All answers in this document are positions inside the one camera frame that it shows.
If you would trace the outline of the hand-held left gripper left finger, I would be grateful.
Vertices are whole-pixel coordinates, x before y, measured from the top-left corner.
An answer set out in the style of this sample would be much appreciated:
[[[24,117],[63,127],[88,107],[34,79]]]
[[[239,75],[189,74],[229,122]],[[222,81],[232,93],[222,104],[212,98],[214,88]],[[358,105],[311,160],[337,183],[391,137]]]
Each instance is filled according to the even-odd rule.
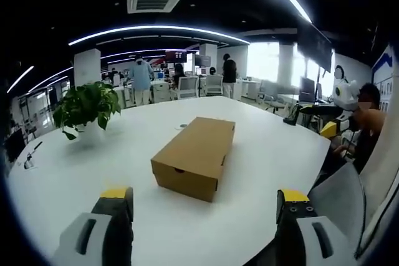
[[[133,188],[106,190],[61,233],[53,263],[130,264],[132,223]]]

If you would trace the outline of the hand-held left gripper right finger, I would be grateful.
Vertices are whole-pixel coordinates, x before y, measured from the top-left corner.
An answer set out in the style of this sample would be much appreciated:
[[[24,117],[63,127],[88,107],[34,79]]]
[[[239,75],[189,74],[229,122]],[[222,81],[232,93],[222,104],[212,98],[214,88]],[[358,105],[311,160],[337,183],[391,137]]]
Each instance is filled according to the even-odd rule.
[[[349,243],[325,216],[318,216],[310,199],[292,189],[277,191],[277,264],[348,264]]]

